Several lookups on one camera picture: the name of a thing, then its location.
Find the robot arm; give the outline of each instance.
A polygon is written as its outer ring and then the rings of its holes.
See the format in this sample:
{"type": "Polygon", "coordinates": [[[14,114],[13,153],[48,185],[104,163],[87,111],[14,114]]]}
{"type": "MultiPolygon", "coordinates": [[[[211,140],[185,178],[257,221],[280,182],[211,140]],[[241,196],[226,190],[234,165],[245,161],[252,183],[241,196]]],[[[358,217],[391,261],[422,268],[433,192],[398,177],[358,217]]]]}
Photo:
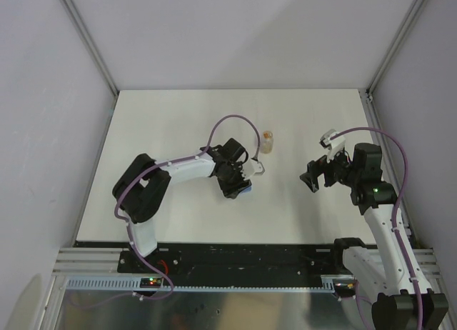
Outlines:
{"type": "Polygon", "coordinates": [[[417,279],[423,302],[423,327],[437,329],[448,311],[444,294],[435,294],[423,275],[409,244],[402,221],[397,229],[403,239],[416,277],[411,278],[392,225],[392,211],[397,200],[392,185],[382,181],[381,147],[361,143],[354,147],[353,161],[344,151],[343,136],[330,130],[321,138],[327,155],[311,161],[300,179],[312,192],[319,189],[318,177],[324,175],[325,187],[336,182],[351,188],[351,200],[370,226],[383,263],[371,259],[360,239],[337,239],[334,243],[336,265],[348,269],[359,281],[373,303],[371,313],[376,329],[409,329],[417,323],[417,298],[413,280],[417,279]]]}
{"type": "MultiPolygon", "coordinates": [[[[224,196],[235,199],[240,193],[250,190],[252,176],[264,172],[262,163],[248,159],[245,148],[235,139],[229,139],[223,146],[210,147],[204,154],[200,151],[192,159],[168,163],[145,175],[121,204],[121,209],[130,218],[131,235],[136,248],[143,257],[157,247],[153,216],[170,186],[195,178],[216,176],[224,196]],[[243,155],[244,161],[238,161],[243,155]]],[[[138,155],[113,188],[116,200],[141,172],[155,164],[156,161],[147,154],[138,155]]]]}

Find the gray wall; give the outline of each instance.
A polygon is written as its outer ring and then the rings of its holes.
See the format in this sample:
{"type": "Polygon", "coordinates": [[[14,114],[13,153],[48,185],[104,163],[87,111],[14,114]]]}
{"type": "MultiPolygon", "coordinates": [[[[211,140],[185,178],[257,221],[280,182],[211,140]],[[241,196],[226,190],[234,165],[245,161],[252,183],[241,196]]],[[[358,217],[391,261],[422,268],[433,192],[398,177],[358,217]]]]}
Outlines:
{"type": "Polygon", "coordinates": [[[74,0],[119,89],[363,88],[413,0],[74,0]]]}
{"type": "Polygon", "coordinates": [[[74,230],[113,97],[59,0],[0,0],[0,34],[0,329],[27,329],[74,230]]]}
{"type": "MultiPolygon", "coordinates": [[[[457,0],[430,0],[374,94],[382,127],[406,147],[408,210],[457,306],[457,0]]],[[[396,155],[396,164],[402,166],[396,155]]]]}

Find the small glass bottle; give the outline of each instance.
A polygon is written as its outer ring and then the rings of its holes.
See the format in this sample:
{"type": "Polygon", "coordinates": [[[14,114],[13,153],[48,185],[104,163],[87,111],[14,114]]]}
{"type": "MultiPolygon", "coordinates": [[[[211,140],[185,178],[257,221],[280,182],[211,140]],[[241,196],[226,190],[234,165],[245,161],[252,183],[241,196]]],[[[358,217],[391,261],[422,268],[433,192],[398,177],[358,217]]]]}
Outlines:
{"type": "Polygon", "coordinates": [[[273,133],[264,131],[261,136],[260,151],[262,154],[270,154],[273,150],[273,133]]]}

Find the white tabletop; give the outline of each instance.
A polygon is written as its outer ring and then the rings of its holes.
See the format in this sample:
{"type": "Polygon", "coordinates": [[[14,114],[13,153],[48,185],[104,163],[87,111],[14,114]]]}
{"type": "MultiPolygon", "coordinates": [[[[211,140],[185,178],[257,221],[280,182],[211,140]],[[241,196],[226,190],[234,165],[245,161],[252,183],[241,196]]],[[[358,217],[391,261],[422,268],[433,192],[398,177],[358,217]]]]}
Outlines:
{"type": "MultiPolygon", "coordinates": [[[[195,153],[227,114],[273,132],[273,151],[259,157],[265,174],[253,177],[252,191],[235,200],[224,198],[216,178],[172,186],[154,216],[158,241],[328,244],[360,237],[374,243],[348,187],[325,188],[321,177],[321,190],[313,194],[298,178],[326,153],[318,143],[322,134],[367,126],[355,89],[122,91],[77,240],[127,241],[111,190],[129,164],[141,153],[159,161],[195,153]]],[[[248,124],[226,120],[212,144],[230,137],[253,155],[256,137],[248,124]]],[[[367,131],[347,135],[346,150],[352,155],[362,141],[371,142],[367,131]]]]}

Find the reflective floor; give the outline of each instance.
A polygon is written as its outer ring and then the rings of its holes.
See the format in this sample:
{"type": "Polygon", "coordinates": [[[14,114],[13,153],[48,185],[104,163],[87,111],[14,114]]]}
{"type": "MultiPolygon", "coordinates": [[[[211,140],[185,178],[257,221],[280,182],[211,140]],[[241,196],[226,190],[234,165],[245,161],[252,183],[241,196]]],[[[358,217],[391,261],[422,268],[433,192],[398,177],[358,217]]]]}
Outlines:
{"type": "MultiPolygon", "coordinates": [[[[363,329],[353,299],[308,293],[184,293],[161,301],[132,296],[83,310],[119,292],[67,291],[59,330],[294,330],[363,329]]],[[[365,315],[370,314],[363,305],[365,315]]]]}

